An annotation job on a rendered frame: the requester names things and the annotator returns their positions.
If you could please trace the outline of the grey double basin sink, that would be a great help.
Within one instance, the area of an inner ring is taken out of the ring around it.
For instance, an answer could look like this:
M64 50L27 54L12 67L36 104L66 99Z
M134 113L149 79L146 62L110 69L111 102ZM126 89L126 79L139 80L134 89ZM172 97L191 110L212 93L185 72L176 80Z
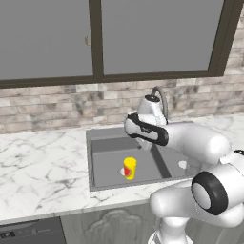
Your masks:
M189 158L153 145L148 151L128 137L123 127L86 131L90 191L173 181L190 175ZM124 176L124 159L137 160L135 178Z

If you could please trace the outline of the yellow cup with red mark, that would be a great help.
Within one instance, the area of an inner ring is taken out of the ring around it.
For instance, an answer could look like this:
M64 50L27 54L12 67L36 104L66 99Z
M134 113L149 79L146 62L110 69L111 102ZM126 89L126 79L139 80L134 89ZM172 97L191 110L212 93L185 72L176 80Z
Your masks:
M124 176L127 180L135 178L135 170L137 167L137 160L134 157L126 157L124 159Z

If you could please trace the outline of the dark framed window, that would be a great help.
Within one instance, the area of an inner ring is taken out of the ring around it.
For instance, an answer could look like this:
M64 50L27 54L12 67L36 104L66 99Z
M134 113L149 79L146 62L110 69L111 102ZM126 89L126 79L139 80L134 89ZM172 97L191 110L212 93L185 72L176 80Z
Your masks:
M219 77L243 6L244 0L0 0L0 89Z

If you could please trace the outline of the grey carved cupboard door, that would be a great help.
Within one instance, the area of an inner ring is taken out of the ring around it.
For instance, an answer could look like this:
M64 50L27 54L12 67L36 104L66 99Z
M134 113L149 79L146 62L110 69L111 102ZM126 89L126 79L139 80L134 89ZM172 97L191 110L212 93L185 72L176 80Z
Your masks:
M148 244L157 220L148 203L61 217L67 244Z

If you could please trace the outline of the grey curved tap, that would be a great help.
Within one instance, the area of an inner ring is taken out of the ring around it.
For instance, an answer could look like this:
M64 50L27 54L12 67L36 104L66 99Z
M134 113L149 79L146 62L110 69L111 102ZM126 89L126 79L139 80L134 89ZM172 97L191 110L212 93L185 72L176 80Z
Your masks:
M165 93L159 86L155 86L152 88L151 95L155 96L157 93L160 94L161 102L162 102L162 112L166 119L168 119L168 102Z

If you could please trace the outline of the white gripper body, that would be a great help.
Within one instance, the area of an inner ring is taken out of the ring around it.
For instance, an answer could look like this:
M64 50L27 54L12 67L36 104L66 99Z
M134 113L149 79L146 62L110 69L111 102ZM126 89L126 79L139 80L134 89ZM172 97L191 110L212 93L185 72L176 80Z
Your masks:
M145 151L148 151L152 148L153 146L153 143L152 142L149 142L147 140L144 140L142 138L138 138L137 139L137 142L139 143L140 147L145 150Z

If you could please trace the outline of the dark grey dishwasher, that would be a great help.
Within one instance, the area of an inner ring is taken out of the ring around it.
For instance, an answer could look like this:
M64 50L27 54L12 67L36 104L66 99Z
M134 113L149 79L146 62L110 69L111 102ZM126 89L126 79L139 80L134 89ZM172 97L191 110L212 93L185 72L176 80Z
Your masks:
M0 225L0 244L67 244L61 219L52 217Z

